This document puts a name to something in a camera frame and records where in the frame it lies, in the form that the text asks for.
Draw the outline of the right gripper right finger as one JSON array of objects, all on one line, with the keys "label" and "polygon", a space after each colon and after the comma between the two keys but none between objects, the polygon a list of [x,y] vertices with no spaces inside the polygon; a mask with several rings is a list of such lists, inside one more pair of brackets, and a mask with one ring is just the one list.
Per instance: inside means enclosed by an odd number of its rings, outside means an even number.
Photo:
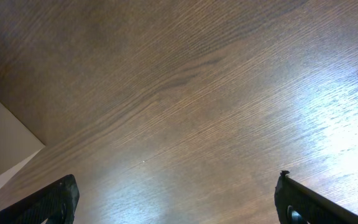
[{"label": "right gripper right finger", "polygon": [[358,215],[291,179],[289,173],[281,171],[274,193],[281,224],[358,224]]}]

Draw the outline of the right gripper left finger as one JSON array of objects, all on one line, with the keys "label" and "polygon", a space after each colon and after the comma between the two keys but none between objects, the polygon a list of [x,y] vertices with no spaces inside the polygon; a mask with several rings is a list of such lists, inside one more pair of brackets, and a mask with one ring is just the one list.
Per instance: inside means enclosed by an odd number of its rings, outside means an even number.
[{"label": "right gripper left finger", "polygon": [[0,211],[0,223],[72,224],[80,198],[75,176],[66,175]]}]

